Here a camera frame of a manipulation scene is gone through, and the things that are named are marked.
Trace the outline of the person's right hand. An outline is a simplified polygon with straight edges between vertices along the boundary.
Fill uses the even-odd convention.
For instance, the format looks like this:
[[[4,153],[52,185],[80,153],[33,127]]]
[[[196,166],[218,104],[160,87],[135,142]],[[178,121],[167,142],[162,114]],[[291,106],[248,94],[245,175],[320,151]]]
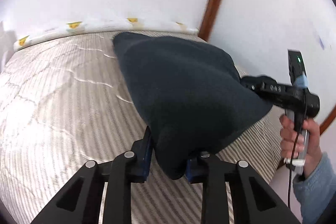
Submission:
[[[306,149],[303,173],[305,178],[308,178],[317,168],[317,165],[322,158],[322,151],[319,146],[319,125],[314,121],[314,119],[309,118],[304,120],[302,127],[304,130],[309,132],[309,141],[306,147],[303,136],[299,135],[299,137],[297,137],[298,133],[294,131],[294,123],[285,114],[280,116],[280,124],[282,125],[282,129],[280,130],[280,136],[282,138],[280,143],[281,157],[291,157],[291,153],[293,152],[294,148],[294,142],[295,139],[297,139],[293,157],[297,158],[299,153]]]

